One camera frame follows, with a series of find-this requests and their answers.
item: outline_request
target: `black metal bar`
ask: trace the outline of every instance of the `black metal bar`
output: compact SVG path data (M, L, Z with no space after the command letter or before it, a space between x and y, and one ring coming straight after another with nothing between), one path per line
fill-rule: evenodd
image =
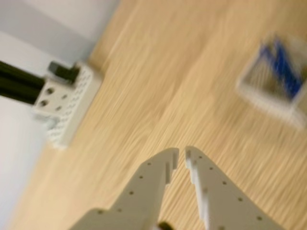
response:
M14 79L16 82L20 82L37 89L42 89L45 84L44 79L2 61L0 61L0 76L6 76L7 78Z
M0 61L0 95L34 104L45 80Z
M0 95L14 100L34 104L41 89L0 76Z

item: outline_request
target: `mounting hole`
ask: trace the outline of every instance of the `mounting hole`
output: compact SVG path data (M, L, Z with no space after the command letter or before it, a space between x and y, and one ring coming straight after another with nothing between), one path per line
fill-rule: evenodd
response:
M48 105L48 103L49 103L49 101L43 100L43 101L41 101L41 102L39 103L39 106L45 107L46 105Z
M46 94L47 95L53 94L54 91L55 91L54 88L48 88L48 89L46 89Z

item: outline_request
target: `perforated white block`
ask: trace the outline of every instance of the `perforated white block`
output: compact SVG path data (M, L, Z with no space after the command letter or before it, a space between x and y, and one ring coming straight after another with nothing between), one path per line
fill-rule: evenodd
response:
M70 144L103 80L101 74L87 64L77 63L76 66L80 68L80 73L73 86L48 80L34 106L34 113L56 120L47 130L47 136L56 148L65 148ZM56 88L50 95L55 95L53 97L46 93L50 86ZM46 97L51 106L41 107L40 103Z
M186 164L206 230L283 230L199 149L186 147Z

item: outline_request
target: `blurry object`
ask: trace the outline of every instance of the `blurry object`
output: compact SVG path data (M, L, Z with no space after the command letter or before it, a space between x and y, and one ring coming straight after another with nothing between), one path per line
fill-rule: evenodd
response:
M269 38L237 83L242 97L297 128L307 125L307 44Z
M291 62L280 40L276 38L273 47L263 47L260 58L262 58L262 56L267 58L274 72L273 76L276 77L278 83L283 86L285 93L291 99L294 98L302 86L302 81L300 76L297 76L296 73L293 72Z

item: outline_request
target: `wooden table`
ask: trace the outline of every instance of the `wooden table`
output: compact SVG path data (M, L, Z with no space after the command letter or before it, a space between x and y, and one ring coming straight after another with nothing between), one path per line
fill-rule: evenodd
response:
M206 154L275 221L307 229L307 133L235 93L258 44L306 38L307 1L123 0L90 62L105 81L72 145L48 144L10 229L64 230L109 208L141 162L181 150L161 219L201 230L183 148Z

